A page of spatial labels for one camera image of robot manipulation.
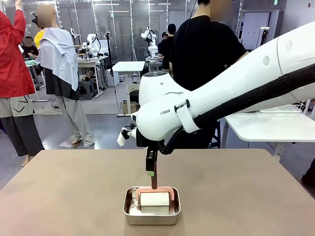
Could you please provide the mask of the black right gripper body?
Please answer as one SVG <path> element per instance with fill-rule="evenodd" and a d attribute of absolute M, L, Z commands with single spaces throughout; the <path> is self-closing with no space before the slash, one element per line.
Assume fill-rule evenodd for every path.
<path fill-rule="evenodd" d="M 157 149 L 158 141 L 145 138 L 139 131 L 136 132 L 136 145 L 142 148 Z"/>

